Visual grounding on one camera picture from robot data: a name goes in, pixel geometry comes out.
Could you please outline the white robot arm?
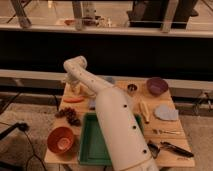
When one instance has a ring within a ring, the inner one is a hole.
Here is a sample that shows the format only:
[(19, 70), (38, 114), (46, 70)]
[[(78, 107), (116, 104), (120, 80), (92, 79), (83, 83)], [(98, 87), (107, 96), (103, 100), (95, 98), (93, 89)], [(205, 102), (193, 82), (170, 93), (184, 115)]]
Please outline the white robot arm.
[(128, 95), (88, 72), (83, 56), (63, 64), (69, 79), (96, 93), (95, 111), (115, 171), (159, 171), (131, 109)]

